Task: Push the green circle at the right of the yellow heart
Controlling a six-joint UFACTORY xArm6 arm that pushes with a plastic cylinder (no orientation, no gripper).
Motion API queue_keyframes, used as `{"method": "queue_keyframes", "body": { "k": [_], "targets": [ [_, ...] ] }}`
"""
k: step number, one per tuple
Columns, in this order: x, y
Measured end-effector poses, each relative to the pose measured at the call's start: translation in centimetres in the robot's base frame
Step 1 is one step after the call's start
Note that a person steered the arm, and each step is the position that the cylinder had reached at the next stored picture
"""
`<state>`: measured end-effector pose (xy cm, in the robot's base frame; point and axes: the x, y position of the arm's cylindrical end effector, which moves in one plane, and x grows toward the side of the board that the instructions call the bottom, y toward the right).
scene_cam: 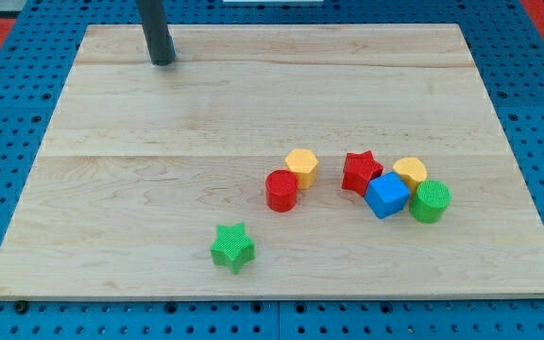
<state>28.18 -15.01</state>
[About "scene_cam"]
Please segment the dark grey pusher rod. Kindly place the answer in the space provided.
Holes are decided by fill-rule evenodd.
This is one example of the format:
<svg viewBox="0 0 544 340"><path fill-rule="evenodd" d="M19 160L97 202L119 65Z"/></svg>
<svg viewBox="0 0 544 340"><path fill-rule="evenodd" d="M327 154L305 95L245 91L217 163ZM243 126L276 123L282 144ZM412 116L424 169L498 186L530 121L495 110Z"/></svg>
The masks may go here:
<svg viewBox="0 0 544 340"><path fill-rule="evenodd" d="M151 63L156 66L171 64L176 58L176 51L162 0L136 0L136 7Z"/></svg>

